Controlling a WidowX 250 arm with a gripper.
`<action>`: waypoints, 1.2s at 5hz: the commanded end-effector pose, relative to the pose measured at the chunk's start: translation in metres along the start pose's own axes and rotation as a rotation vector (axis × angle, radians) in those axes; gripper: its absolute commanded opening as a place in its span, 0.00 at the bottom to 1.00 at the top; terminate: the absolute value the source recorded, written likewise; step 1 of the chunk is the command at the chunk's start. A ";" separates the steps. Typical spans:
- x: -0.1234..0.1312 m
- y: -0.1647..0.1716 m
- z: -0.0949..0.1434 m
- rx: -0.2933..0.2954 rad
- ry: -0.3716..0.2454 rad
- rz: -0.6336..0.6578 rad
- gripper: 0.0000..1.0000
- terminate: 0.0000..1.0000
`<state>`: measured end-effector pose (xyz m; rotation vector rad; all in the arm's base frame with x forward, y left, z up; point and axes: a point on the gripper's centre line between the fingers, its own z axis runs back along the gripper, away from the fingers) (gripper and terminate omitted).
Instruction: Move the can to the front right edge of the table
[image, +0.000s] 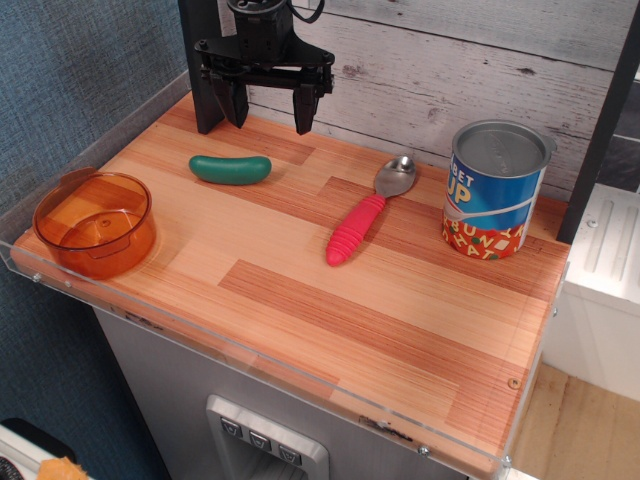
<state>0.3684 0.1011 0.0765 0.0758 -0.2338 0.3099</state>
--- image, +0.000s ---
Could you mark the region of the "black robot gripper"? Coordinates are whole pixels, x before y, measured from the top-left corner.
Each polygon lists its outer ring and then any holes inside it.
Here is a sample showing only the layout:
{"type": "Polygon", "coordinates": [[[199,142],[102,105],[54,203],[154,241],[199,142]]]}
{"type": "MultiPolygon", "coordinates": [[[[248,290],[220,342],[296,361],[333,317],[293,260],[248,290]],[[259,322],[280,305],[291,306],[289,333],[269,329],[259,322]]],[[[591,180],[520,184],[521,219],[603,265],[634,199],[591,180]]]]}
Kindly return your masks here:
{"type": "Polygon", "coordinates": [[[235,33],[201,39],[202,77],[211,84],[225,118],[241,128],[248,116],[246,86],[293,90],[296,132],[309,133],[319,97],[333,90],[335,56],[298,37],[301,15],[290,1],[229,1],[235,33]]]}

